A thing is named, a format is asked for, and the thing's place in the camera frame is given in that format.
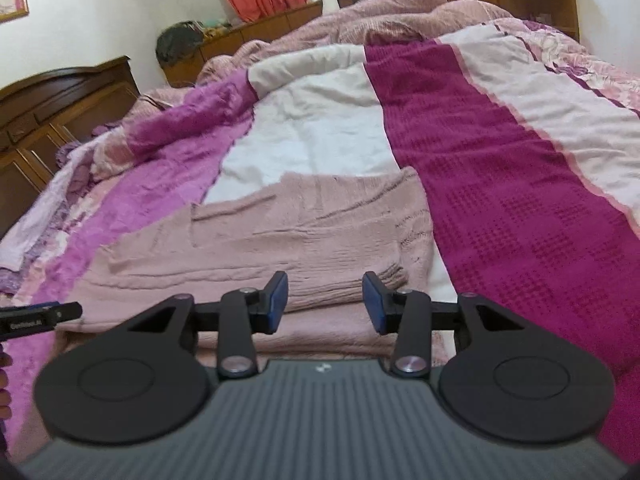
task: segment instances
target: bed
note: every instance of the bed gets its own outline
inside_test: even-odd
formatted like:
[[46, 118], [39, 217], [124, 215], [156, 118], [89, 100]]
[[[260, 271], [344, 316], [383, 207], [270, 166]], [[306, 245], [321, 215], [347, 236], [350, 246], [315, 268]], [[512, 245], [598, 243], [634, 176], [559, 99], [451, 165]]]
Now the bed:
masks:
[[[639, 80], [550, 27], [489, 4], [443, 3], [366, 0], [210, 61], [194, 89], [139, 100], [72, 152], [47, 207], [32, 208], [51, 211], [90, 165], [97, 185], [49, 237], [14, 302], [65, 299], [101, 245], [190, 202], [237, 200], [287, 171], [411, 166], [433, 221], [420, 288], [440, 301], [474, 290], [602, 359], [617, 392], [600, 440], [638, 460], [640, 425], [629, 421], [640, 413]], [[20, 223], [32, 226], [30, 214]], [[19, 243], [12, 236], [5, 248]], [[257, 338], [262, 356], [388, 355], [392, 338], [376, 338], [364, 309], [351, 324], [309, 312], [314, 322], [285, 315], [276, 339]], [[37, 371], [105, 328], [9, 343], [18, 460], [44, 437], [30, 401]], [[436, 362], [452, 356], [447, 334], [435, 344]], [[212, 362], [213, 348], [200, 357]]]

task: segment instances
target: black round pad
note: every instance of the black round pad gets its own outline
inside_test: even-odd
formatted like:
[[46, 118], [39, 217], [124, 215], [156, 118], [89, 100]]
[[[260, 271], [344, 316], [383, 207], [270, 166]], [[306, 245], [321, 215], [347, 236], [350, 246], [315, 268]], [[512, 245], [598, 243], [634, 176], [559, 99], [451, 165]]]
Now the black round pad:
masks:
[[593, 433], [613, 402], [613, 380], [595, 357], [553, 335], [492, 333], [455, 356], [440, 393], [463, 422], [521, 444]]
[[120, 333], [56, 359], [40, 373], [36, 405], [47, 431], [104, 446], [153, 440], [195, 416], [209, 398], [205, 369], [156, 334]]

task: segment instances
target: hand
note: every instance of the hand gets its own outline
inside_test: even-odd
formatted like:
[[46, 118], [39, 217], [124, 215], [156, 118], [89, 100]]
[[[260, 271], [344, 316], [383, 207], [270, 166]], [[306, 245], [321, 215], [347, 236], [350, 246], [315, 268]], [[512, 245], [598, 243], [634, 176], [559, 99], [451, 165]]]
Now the hand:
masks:
[[[5, 354], [0, 345], [0, 368], [11, 366], [14, 360], [9, 354]], [[9, 377], [5, 370], [0, 369], [0, 420], [11, 418], [11, 394], [6, 390], [9, 385]]]

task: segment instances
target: metal screw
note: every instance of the metal screw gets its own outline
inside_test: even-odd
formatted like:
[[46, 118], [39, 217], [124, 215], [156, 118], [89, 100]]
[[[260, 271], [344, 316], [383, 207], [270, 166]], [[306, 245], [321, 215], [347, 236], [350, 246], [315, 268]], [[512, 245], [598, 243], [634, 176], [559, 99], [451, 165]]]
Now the metal screw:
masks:
[[415, 374], [427, 367], [427, 361], [417, 355], [407, 355], [396, 361], [396, 368], [407, 374]]
[[231, 374], [241, 374], [249, 370], [253, 362], [243, 355], [232, 355], [222, 360], [222, 367]]

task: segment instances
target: wooden headboard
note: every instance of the wooden headboard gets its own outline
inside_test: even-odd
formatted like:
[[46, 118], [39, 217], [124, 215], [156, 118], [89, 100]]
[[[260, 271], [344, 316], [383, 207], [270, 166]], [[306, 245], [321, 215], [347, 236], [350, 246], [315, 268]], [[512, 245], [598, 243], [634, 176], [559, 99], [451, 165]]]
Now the wooden headboard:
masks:
[[89, 140], [96, 126], [123, 118], [137, 97], [128, 57], [0, 89], [0, 238], [58, 170], [58, 148]]

